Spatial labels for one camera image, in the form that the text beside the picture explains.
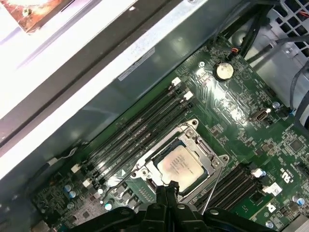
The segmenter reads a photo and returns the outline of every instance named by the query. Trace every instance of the green circuit board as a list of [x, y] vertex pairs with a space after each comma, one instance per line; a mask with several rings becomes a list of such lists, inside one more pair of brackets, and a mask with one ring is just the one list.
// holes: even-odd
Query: green circuit board
[[[219, 47], [230, 46], [223, 39], [217, 45]], [[61, 201], [64, 198], [60, 193], [63, 191], [63, 187], [59, 186], [64, 186], [68, 179], [72, 179], [74, 185], [81, 189], [80, 197], [77, 200], [80, 205], [74, 210], [64, 209], [59, 221], [67, 223], [69, 215], [79, 213], [81, 208], [91, 208], [89, 204], [95, 208], [92, 216], [103, 214], [104, 209], [96, 205], [99, 204], [99, 200], [85, 202], [85, 199], [88, 199], [91, 194], [86, 188], [83, 188], [78, 178], [74, 179], [72, 173], [68, 174], [72, 165], [83, 160], [100, 147], [125, 122], [134, 117], [163, 89], [168, 87], [173, 79], [178, 77], [194, 94], [196, 103], [189, 112], [183, 114], [170, 127], [193, 118], [198, 119], [197, 132], [217, 154], [226, 154], [230, 157], [223, 176], [241, 162], [254, 162], [256, 166], [266, 172], [266, 182], [269, 186], [276, 183], [282, 189], [277, 196], [264, 194], [257, 202], [252, 198], [243, 199], [232, 211], [261, 225], [272, 221], [275, 225], [274, 229], [278, 231], [282, 230], [299, 214], [307, 215], [309, 213], [308, 203], [298, 206], [291, 201], [292, 197], [297, 195], [309, 202], [308, 175], [304, 172], [304, 168], [302, 170], [298, 168], [299, 163], [302, 163], [304, 167], [309, 164], [307, 140], [294, 128], [293, 116], [285, 118], [280, 116], [280, 110], [284, 108], [281, 101], [242, 57], [236, 56], [232, 59], [234, 74], [229, 81], [218, 82], [213, 77], [214, 65], [229, 54], [229, 51], [216, 49], [211, 43], [206, 43], [115, 120], [78, 155], [74, 156], [73, 160], [64, 165], [57, 173], [64, 178], [57, 185], [46, 183], [35, 192], [33, 194], [34, 203], [37, 205], [42, 199], [46, 199], [46, 196], [50, 196], [47, 199], [49, 202]], [[274, 102], [278, 102], [281, 106], [274, 109], [272, 107]], [[262, 122], [251, 120], [251, 116], [255, 112], [264, 108], [271, 109], [267, 120]], [[137, 157], [131, 159], [116, 172], [113, 176], [115, 182], [131, 172], [137, 159]], [[143, 180], [129, 178], [126, 180], [126, 184], [141, 201], [153, 202], [155, 200], [154, 193]], [[194, 204], [198, 201], [205, 191], [198, 194], [190, 203]], [[118, 200], [116, 200], [116, 204], [123, 205]]]

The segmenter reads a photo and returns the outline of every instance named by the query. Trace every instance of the label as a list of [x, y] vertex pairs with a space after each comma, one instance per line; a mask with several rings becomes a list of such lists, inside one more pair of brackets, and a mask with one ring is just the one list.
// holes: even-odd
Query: label
[[151, 57], [155, 53], [155, 48], [150, 49], [142, 58], [136, 61], [130, 68], [124, 71], [119, 77], [119, 81], [123, 81], [127, 76], [129, 76], [134, 70], [136, 70], [146, 59]]

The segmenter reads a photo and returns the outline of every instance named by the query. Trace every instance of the chip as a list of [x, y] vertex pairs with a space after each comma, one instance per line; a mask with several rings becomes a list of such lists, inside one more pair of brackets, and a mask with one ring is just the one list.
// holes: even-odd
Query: chip
[[298, 139], [295, 139], [291, 144], [290, 147], [296, 152], [299, 151], [302, 147], [303, 144], [301, 143], [301, 141], [299, 141]]
[[190, 187], [204, 173], [198, 161], [182, 145], [165, 156], [157, 168], [165, 184], [168, 185], [171, 180], [179, 183], [179, 192]]
[[261, 156], [263, 154], [262, 149], [257, 149], [255, 152], [258, 156]]
[[88, 218], [89, 216], [90, 216], [90, 214], [87, 211], [83, 213], [84, 218]]

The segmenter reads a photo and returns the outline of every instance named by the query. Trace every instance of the cable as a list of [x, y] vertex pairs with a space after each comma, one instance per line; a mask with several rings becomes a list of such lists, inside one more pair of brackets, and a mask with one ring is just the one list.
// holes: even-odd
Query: cable
[[266, 19], [268, 12], [271, 10], [272, 7], [273, 6], [264, 6], [260, 10], [260, 12], [255, 16], [255, 19], [241, 44], [241, 49], [239, 53], [241, 56], [246, 57], [246, 55], [248, 54], [250, 48], [252, 47], [257, 37], [258, 32], [260, 31], [262, 24]]
[[47, 161], [47, 163], [45, 163], [41, 168], [39, 168], [35, 172], [35, 174], [28, 179], [28, 181], [26, 182], [24, 195], [28, 196], [32, 182], [35, 181], [40, 175], [42, 175], [49, 167], [53, 166], [55, 163], [57, 163], [61, 159], [66, 159], [66, 158], [71, 157], [72, 155], [75, 154], [77, 149], [78, 149], [78, 147], [74, 147], [67, 156], [62, 156], [60, 158], [53, 157], [52, 159]]
[[309, 60], [305, 63], [305, 65], [295, 74], [291, 87], [290, 87], [290, 109], [294, 110], [294, 91], [297, 84], [297, 81], [300, 77], [300, 75], [309, 68]]
[[245, 12], [241, 17], [239, 17], [234, 23], [232, 23], [227, 29], [225, 29], [222, 34], [229, 39], [235, 34], [245, 23], [247, 23], [251, 18], [253, 18], [261, 9], [260, 5], [256, 5], [247, 12]]
[[230, 20], [234, 19], [242, 9], [247, 8], [249, 5], [264, 4], [264, 5], [281, 5], [277, 0], [241, 0], [236, 4], [230, 13], [225, 17], [225, 20], [220, 24], [213, 36], [213, 43], [216, 43], [220, 32], [226, 27]]
[[213, 43], [216, 43], [218, 37], [219, 37], [219, 33], [222, 31], [223, 28], [226, 27], [227, 23], [233, 19], [235, 17], [235, 15], [241, 11], [239, 10], [242, 6], [243, 8], [246, 8], [247, 6], [249, 6], [250, 1], [248, 0], [242, 0], [240, 1], [238, 4], [236, 4], [234, 6], [234, 8], [230, 11], [230, 13], [225, 17], [225, 20], [220, 24], [220, 26], [218, 27], [218, 29], [216, 30], [214, 36], [213, 36]]
[[[285, 43], [296, 43], [296, 42], [305, 42], [305, 41], [309, 42], [309, 35], [278, 39], [275, 42], [277, 45], [280, 45], [280, 44], [285, 44]], [[261, 58], [263, 55], [267, 54], [272, 48], [273, 46], [271, 46], [270, 44], [267, 45], [261, 51], [259, 51], [256, 55], [247, 59], [247, 62], [249, 64], [255, 62], [256, 60]]]

